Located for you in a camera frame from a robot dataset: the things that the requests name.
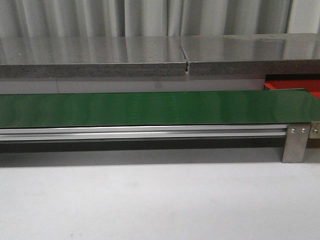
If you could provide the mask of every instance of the green conveyor belt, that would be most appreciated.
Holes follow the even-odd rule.
[[[302,90],[0,95],[0,128],[320,121]]]

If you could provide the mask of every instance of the stone countertop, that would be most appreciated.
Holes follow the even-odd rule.
[[[319,74],[320,34],[183,36],[190,75]]]
[[[0,39],[0,78],[182,76],[174,37]]]

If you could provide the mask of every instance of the red object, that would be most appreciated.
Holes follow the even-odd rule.
[[[312,80],[271,80],[264,84],[269,89],[307,89],[320,99],[320,79]]]

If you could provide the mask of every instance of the metal bracket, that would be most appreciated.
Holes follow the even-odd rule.
[[[309,134],[311,139],[320,139],[320,122],[316,121],[311,124],[311,131]]]
[[[282,157],[283,163],[302,163],[311,126],[309,124],[289,125]]]

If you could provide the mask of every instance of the white floor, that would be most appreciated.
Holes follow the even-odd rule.
[[[0,167],[0,240],[319,240],[320,151],[287,164],[279,152],[0,154],[30,165]],[[181,163],[124,164],[137,158]],[[73,161],[106,164],[61,166]]]

